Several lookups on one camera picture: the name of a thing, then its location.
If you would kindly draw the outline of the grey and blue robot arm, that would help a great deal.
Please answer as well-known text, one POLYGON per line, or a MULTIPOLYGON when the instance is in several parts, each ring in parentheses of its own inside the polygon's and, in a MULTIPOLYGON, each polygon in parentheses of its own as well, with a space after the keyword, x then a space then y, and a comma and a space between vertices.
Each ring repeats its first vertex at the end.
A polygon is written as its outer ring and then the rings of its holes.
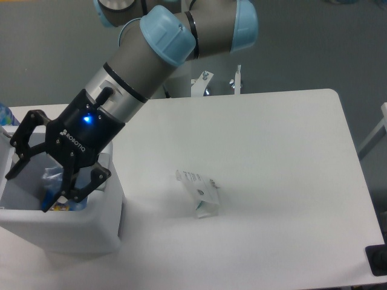
POLYGON ((258 15, 250 1, 191 1, 175 13, 161 1, 97 1, 110 24, 121 27, 119 48, 55 119, 30 110, 10 138, 18 156, 6 174, 17 177, 31 158, 47 153, 63 168, 59 198, 83 201, 110 176, 101 151, 187 61, 252 46, 258 15))

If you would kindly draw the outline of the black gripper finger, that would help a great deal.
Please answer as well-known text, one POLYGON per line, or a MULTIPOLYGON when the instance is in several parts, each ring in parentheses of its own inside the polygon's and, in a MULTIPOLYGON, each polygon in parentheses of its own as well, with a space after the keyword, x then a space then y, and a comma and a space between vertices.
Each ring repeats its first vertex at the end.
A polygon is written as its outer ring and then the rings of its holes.
POLYGON ((77 203, 83 201, 94 190, 102 186, 105 181, 111 176, 111 171, 102 167, 99 163, 94 166, 80 169, 78 176, 75 180, 74 187, 70 190, 70 197, 65 197, 65 201, 60 201, 61 196, 56 196, 60 190, 55 193, 52 204, 55 201, 66 202, 67 200, 73 200, 77 203))
POLYGON ((40 109, 27 112, 10 139, 10 145, 15 148, 15 154, 17 154, 19 160, 15 162, 14 166, 5 175, 6 179, 17 177, 33 156, 46 151, 47 145, 45 141, 33 147, 29 145, 29 141, 38 126, 46 126, 50 121, 45 112, 40 109))

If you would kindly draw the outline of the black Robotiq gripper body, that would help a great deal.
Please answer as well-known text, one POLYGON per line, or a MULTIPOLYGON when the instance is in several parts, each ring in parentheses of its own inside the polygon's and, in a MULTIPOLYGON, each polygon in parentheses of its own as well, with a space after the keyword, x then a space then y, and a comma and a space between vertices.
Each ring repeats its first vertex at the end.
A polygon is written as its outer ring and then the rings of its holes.
POLYGON ((46 153, 61 165, 75 157, 75 167, 92 166, 99 153, 121 131, 124 123, 102 110, 113 95, 113 89, 103 89, 94 100, 81 90, 74 100, 46 127, 46 153))

